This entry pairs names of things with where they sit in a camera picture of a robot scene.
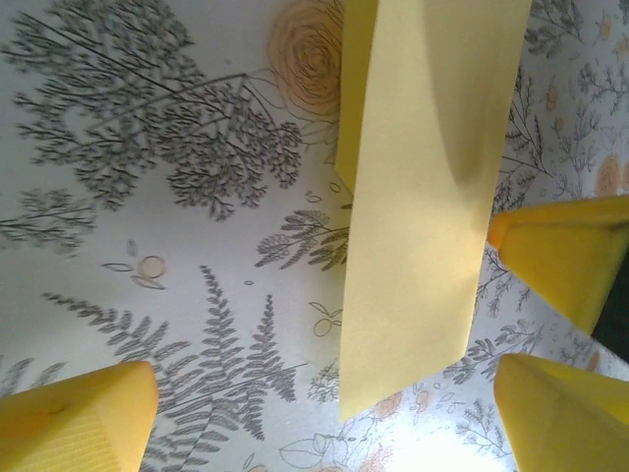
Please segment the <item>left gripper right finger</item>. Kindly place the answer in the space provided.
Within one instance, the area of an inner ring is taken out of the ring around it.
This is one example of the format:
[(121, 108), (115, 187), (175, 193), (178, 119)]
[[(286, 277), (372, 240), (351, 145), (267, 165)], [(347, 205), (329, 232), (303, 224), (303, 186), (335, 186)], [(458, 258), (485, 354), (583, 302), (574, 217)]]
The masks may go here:
[(628, 382), (507, 354), (493, 392), (521, 471), (628, 469)]

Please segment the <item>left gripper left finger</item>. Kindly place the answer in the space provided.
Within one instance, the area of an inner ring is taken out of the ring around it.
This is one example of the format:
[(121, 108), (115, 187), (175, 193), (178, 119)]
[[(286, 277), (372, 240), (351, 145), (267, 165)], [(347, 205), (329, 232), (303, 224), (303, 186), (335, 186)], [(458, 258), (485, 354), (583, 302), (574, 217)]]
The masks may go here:
[(138, 471), (158, 406), (148, 362), (1, 399), (3, 471)]

